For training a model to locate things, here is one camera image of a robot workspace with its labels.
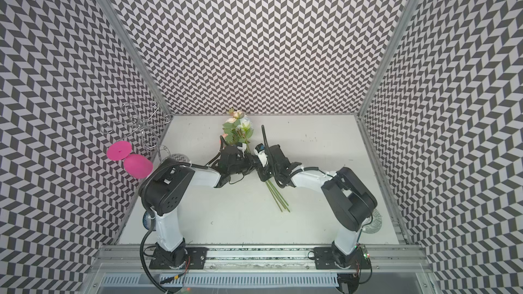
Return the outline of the artificial rose bouquet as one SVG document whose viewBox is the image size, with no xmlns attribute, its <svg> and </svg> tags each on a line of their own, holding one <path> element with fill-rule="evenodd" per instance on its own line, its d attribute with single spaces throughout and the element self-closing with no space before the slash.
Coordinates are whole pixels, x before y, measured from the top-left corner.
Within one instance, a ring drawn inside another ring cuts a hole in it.
<svg viewBox="0 0 523 294">
<path fill-rule="evenodd" d="M 235 110 L 234 108 L 230 108 L 227 113 L 230 115 L 230 117 L 223 126 L 226 142 L 228 144 L 240 144 L 241 146 L 245 145 L 245 150 L 250 152 L 249 144 L 254 132 L 252 122 L 242 110 Z M 276 189 L 276 186 L 273 184 L 273 182 L 271 180 L 266 180 L 265 184 L 280 211 L 290 212 L 288 203 Z"/>
</svg>

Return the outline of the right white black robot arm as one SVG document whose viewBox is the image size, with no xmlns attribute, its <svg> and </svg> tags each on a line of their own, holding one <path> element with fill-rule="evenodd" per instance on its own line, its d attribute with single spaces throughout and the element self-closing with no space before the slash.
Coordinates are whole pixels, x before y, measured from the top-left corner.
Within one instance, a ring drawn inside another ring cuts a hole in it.
<svg viewBox="0 0 523 294">
<path fill-rule="evenodd" d="M 268 148 L 263 144 L 254 150 L 256 170 L 262 181 L 273 178 L 282 189 L 308 189 L 323 195 L 340 228 L 332 243 L 336 266 L 355 268 L 358 242 L 365 225 L 373 222 L 377 200 L 355 172 L 342 167 L 338 171 L 322 171 L 318 167 L 303 167 L 292 163 L 279 145 Z"/>
</svg>

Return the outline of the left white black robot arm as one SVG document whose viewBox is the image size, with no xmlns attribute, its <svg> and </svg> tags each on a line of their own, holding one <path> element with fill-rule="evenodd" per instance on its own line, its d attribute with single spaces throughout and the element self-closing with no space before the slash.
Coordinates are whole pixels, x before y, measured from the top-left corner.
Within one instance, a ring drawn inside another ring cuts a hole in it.
<svg viewBox="0 0 523 294">
<path fill-rule="evenodd" d="M 150 267 L 178 269 L 188 262 L 189 253 L 178 221 L 178 206 L 190 187 L 219 189 L 230 183 L 233 175 L 246 176 L 265 167 L 266 162 L 257 155 L 244 152 L 237 146 L 222 148 L 206 165 L 174 157 L 164 159 L 140 190 L 142 205 L 151 218 L 149 229 L 157 233 Z"/>
</svg>

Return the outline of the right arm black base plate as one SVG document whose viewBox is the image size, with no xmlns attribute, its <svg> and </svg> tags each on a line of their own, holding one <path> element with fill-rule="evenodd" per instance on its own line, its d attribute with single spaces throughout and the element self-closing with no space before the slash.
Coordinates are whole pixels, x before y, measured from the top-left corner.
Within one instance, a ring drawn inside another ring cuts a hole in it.
<svg viewBox="0 0 523 294">
<path fill-rule="evenodd" d="M 356 246 L 352 253 L 345 255 L 337 247 L 314 247 L 308 255 L 315 263 L 316 269 L 371 270 L 370 257 L 363 246 Z"/>
</svg>

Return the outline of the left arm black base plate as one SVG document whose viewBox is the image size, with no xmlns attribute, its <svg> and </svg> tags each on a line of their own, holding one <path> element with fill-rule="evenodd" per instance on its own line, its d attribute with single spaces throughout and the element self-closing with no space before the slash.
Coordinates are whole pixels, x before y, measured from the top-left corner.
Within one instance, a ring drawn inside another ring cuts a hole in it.
<svg viewBox="0 0 523 294">
<path fill-rule="evenodd" d="M 153 252 L 149 268 L 152 270 L 202 270 L 205 266 L 207 253 L 207 247 L 183 247 L 169 252 L 157 246 Z"/>
</svg>

